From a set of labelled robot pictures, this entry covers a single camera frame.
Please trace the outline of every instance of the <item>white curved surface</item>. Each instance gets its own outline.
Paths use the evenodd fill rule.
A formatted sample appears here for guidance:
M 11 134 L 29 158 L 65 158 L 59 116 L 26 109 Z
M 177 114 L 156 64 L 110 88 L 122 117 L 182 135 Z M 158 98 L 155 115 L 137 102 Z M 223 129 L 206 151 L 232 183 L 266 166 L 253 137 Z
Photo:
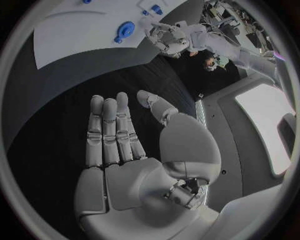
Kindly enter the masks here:
M 34 29 L 34 56 L 38 69 L 58 59 L 81 52 L 107 48 L 137 48 L 145 37 L 139 24 L 143 10 L 147 18 L 160 21 L 186 0 L 65 0 Z M 162 15 L 151 10 L 159 5 Z M 135 24 L 134 33 L 115 43 L 117 30 L 124 22 Z
M 285 114 L 295 115 L 284 92 L 276 87 L 261 84 L 236 96 L 235 100 L 259 132 L 268 152 L 272 173 L 275 176 L 283 174 L 291 161 L 281 141 L 277 126 Z

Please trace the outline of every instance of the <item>white panel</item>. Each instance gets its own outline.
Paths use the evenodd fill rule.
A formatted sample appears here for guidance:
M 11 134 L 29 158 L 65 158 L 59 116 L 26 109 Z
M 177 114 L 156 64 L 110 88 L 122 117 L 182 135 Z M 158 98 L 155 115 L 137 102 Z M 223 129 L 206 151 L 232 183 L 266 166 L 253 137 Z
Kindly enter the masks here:
M 261 84 L 238 95 L 235 100 L 259 132 L 268 152 L 273 174 L 275 176 L 282 174 L 291 161 L 281 141 L 277 126 L 285 114 L 295 115 L 285 94 L 278 88 Z
M 90 50 L 107 48 L 137 48 L 145 37 L 139 24 L 143 8 L 158 4 L 163 15 L 148 18 L 160 21 L 186 0 L 65 0 L 34 29 L 34 56 L 37 68 L 58 59 Z M 135 24 L 134 33 L 121 44 L 115 43 L 117 30 L 124 22 Z

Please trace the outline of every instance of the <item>robot finger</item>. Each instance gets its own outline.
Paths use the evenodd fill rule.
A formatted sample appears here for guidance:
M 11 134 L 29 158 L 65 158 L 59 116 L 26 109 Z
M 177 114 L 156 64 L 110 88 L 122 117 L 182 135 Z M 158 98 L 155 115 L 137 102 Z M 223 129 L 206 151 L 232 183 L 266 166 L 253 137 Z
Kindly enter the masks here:
M 117 101 L 108 98 L 103 104 L 103 150 L 104 166 L 119 164 L 120 157 L 116 141 Z
M 128 131 L 126 109 L 128 109 L 128 96 L 125 92 L 119 92 L 116 96 L 116 141 L 121 160 L 129 162 L 133 160 Z
M 178 113 L 178 109 L 171 103 L 148 91 L 140 90 L 137 92 L 136 97 L 138 102 L 144 108 L 150 109 L 156 120 L 164 126 L 168 124 L 172 115 Z
M 104 98 L 94 95 L 90 100 L 90 115 L 88 121 L 85 164 L 88 167 L 101 166 L 102 161 L 102 109 Z
M 128 131 L 129 131 L 129 138 L 130 138 L 130 146 L 133 154 L 133 158 L 135 160 L 140 160 L 140 159 L 145 159 L 146 157 L 146 152 L 138 138 L 138 135 L 136 134 L 129 107 L 126 108 L 126 117 L 127 117 L 127 122 L 128 122 Z

